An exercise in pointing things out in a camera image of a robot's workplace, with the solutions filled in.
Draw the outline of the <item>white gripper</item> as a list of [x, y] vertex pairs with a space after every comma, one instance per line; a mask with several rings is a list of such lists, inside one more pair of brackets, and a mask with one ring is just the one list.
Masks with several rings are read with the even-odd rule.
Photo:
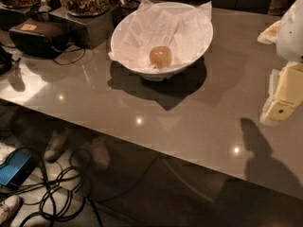
[[258, 35], [258, 42], [276, 44], [279, 57], [289, 61], [281, 70], [273, 69], [269, 78], [259, 121], [273, 126], [287, 120], [303, 102], [303, 0], [295, 0], [280, 21]]

